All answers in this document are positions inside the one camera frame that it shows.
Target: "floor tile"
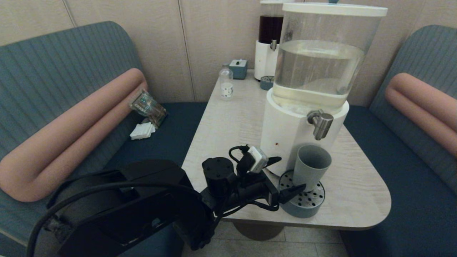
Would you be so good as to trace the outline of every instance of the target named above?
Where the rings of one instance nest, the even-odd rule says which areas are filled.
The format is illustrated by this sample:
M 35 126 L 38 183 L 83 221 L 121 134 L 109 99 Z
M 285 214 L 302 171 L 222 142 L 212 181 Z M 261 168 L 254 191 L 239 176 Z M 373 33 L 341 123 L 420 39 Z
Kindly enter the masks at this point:
M 216 231 L 214 232 L 214 239 L 230 239 L 230 240 L 249 240 L 249 238 L 242 235 L 238 230 L 235 228 L 232 222 L 228 221 L 221 221 Z M 268 241 L 286 241 L 284 236 L 284 230 L 282 230 L 277 236 L 271 238 Z
M 343 244 L 316 244 L 319 257 L 348 257 Z
M 342 243 L 340 232 L 337 230 L 285 227 L 286 242 L 306 243 Z
M 185 245 L 182 257 L 318 257 L 310 243 L 212 239 L 203 249 L 192 251 Z

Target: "light wood tabletop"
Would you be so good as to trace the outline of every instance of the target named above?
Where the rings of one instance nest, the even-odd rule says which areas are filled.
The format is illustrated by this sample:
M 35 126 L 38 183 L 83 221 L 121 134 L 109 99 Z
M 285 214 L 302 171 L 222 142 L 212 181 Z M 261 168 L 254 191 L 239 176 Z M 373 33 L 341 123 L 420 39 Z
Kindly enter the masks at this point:
M 182 165 L 197 191 L 207 186 L 202 169 L 207 158 L 229 158 L 233 146 L 260 146 L 266 92 L 259 87 L 252 70 L 245 80 L 234 81 L 230 101 L 220 99 L 216 83 Z M 383 221 L 391 207 L 389 190 L 346 127 L 342 127 L 330 153 L 333 162 L 321 179 L 325 201 L 315 216 L 303 219 L 281 208 L 270 212 L 248 205 L 225 220 L 341 230 L 364 230 Z M 277 186 L 278 177 L 265 173 Z

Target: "teal upholstered backrest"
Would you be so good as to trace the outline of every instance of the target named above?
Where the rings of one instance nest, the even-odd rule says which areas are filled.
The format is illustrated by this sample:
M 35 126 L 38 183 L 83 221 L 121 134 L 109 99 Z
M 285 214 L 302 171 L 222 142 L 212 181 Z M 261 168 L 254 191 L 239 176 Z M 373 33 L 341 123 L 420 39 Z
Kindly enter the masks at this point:
M 142 69 L 135 47 L 110 21 L 0 47 L 0 158 L 130 68 Z M 124 119 L 73 176 L 101 170 L 128 138 L 135 118 Z M 26 242 L 45 203 L 20 203 L 0 191 L 0 231 Z
M 457 29 L 431 25 L 413 33 L 398 52 L 370 106 L 370 110 L 457 193 L 457 160 L 385 99 L 389 81 L 402 72 L 457 98 Z M 414 176 L 414 171 L 404 172 Z

